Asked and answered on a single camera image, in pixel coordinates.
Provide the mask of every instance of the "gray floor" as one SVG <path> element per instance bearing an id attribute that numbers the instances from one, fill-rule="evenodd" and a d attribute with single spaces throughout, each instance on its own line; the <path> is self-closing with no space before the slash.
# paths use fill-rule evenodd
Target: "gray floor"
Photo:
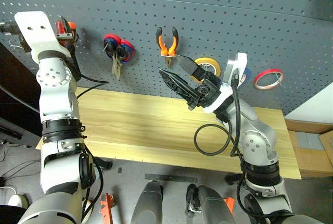
<path id="1" fill-rule="evenodd" d="M 0 154 L 2 155 L 2 153 L 3 146 L 0 147 Z M 39 151 L 33 148 L 24 146 L 6 148 L 5 161 L 0 163 L 0 175 L 21 162 L 39 158 Z M 35 163 L 18 172 L 17 175 L 29 175 L 38 171 L 39 163 Z M 115 160 L 113 168 L 104 172 L 104 192 L 113 194 L 116 197 L 116 206 L 112 209 L 115 224 L 130 223 L 135 203 L 148 182 L 145 180 L 145 174 L 147 173 L 193 177 L 196 178 L 197 184 L 206 184 L 217 190 L 223 197 L 236 197 L 236 186 L 228 186 L 224 182 L 226 173 L 223 172 Z M 161 181 L 161 184 L 164 186 L 163 223 L 186 223 L 184 207 L 186 188 L 189 183 Z M 6 185 L 14 186 L 19 194 L 24 194 L 29 199 L 30 203 L 43 195 L 38 174 L 13 178 Z M 93 185 L 92 197 L 97 193 L 98 187 L 99 181 Z M 287 179 L 286 188 L 295 213 L 306 214 L 326 224 L 333 223 L 332 178 L 302 181 Z M 1 189 L 0 204 L 6 204 L 11 195 L 12 191 Z M 97 204 L 88 224 L 102 223 L 99 210 L 100 206 Z M 250 223 L 248 217 L 238 205 L 235 207 L 235 220 L 237 223 Z M 194 223 L 203 223 L 202 217 L 198 215 Z"/>

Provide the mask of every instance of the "wooden board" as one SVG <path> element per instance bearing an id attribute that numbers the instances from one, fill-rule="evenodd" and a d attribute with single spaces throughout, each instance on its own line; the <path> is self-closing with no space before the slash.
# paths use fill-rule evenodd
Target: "wooden board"
<path id="1" fill-rule="evenodd" d="M 85 143 L 95 156 L 241 172 L 239 159 L 229 157 L 231 146 L 213 157 L 195 149 L 196 129 L 217 121 L 202 108 L 188 110 L 183 99 L 91 90 L 80 97 L 79 109 L 88 136 Z M 265 108 L 255 111 L 277 133 L 275 150 L 281 175 L 301 179 L 282 112 Z M 209 128 L 198 135 L 198 143 L 206 151 L 216 151 L 226 137 L 224 132 Z"/>
<path id="2" fill-rule="evenodd" d="M 285 121 L 287 129 L 296 132 L 322 134 L 326 133 L 327 131 L 333 130 L 332 124 L 308 122 L 308 121 L 296 121 L 289 119 L 285 119 Z"/>
<path id="3" fill-rule="evenodd" d="M 297 143 L 296 133 L 289 131 L 292 143 Z M 333 176 L 333 165 L 324 150 L 293 148 L 302 177 Z"/>
<path id="4" fill-rule="evenodd" d="M 333 164 L 333 130 L 319 136 L 328 158 Z"/>

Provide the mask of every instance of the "pegboard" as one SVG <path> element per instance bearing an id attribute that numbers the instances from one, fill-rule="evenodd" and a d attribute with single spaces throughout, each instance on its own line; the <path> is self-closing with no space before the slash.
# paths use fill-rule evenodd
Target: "pegboard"
<path id="1" fill-rule="evenodd" d="M 228 56 L 248 54 L 250 80 L 240 96 L 251 106 L 282 109 L 284 114 L 304 103 L 333 80 L 333 0 L 1 0 L 2 21 L 14 20 L 19 11 L 42 10 L 52 24 L 60 15 L 76 23 L 79 41 L 76 57 L 81 72 L 108 80 L 101 89 L 177 97 L 162 81 L 159 68 L 167 69 L 159 56 L 155 32 L 163 28 L 167 46 L 172 27 L 178 29 L 177 52 L 192 59 L 215 58 L 222 69 Z M 129 40 L 136 55 L 122 67 L 120 81 L 112 75 L 111 61 L 102 50 L 103 36 L 117 34 Z M 37 65 L 29 54 L 9 47 L 15 36 L 0 41 L 33 73 Z M 282 86 L 259 91 L 254 77 L 268 68 L 285 74 Z M 174 62 L 172 72 L 186 74 Z M 93 83 L 80 80 L 79 86 Z"/>

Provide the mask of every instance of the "white cable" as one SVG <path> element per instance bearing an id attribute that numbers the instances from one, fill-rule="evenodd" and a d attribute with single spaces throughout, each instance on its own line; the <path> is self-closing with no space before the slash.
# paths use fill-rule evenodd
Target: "white cable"
<path id="1" fill-rule="evenodd" d="M 0 186 L 0 189 L 11 189 L 14 191 L 14 194 L 16 194 L 16 190 L 12 186 Z"/>

